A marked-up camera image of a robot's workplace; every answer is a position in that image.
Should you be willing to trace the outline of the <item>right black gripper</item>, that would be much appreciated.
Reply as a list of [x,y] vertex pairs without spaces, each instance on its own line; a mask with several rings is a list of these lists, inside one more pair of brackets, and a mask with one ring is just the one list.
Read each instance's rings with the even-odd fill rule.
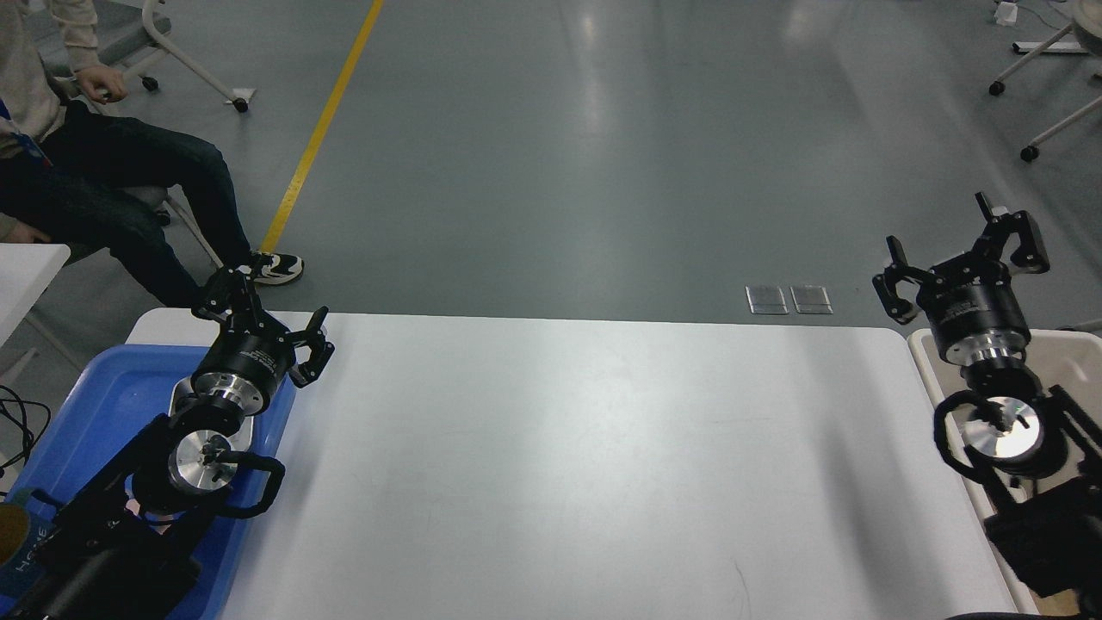
[[[908,325],[919,307],[926,314],[937,353],[949,365],[975,365],[984,358],[1025,353],[1030,328],[1011,289],[1019,274],[1050,271],[1042,233],[1030,213],[996,208],[987,194],[975,193],[985,219],[971,254],[960,254],[929,270],[912,267],[901,241],[886,236],[888,263],[871,278],[882,309],[897,325]],[[917,286],[916,298],[901,297],[903,282]]]

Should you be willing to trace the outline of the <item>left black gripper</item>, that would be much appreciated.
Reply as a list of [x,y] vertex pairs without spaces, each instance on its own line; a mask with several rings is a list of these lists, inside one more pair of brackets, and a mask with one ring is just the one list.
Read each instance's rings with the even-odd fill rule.
[[[269,329],[272,318],[255,289],[261,267],[263,255],[255,255],[251,263],[240,267],[222,267],[190,309],[193,317],[220,326],[208,353],[190,376],[190,387],[197,395],[231,401],[245,416],[270,406],[287,372],[296,388],[317,381],[336,349],[325,331],[328,306],[314,311],[298,331]],[[307,348],[307,359],[293,365],[293,350],[299,348]]]

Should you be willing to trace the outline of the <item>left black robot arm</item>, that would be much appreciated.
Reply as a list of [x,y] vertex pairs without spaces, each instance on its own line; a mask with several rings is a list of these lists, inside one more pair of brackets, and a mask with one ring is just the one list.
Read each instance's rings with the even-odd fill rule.
[[28,558],[40,574],[17,589],[8,619],[165,619],[199,581],[195,558],[220,519],[276,502],[287,466],[257,454],[253,420],[285,382],[318,380],[334,353],[318,307],[298,331],[263,309],[255,283],[271,257],[223,267],[193,307],[218,334],[145,423],[66,502],[35,489],[54,515]]

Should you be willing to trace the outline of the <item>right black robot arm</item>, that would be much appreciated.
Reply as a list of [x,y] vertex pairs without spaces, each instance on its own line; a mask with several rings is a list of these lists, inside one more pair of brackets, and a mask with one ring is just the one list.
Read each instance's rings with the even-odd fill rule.
[[1012,291],[1019,272],[1050,267],[1030,213],[975,199],[985,225],[974,244],[922,270],[901,241],[871,285],[899,325],[923,314],[941,361],[964,389],[942,398],[932,436],[942,463],[993,507],[981,521],[1016,580],[1040,597],[1074,592],[1077,617],[1099,617],[1099,425],[1028,366],[1031,330]]

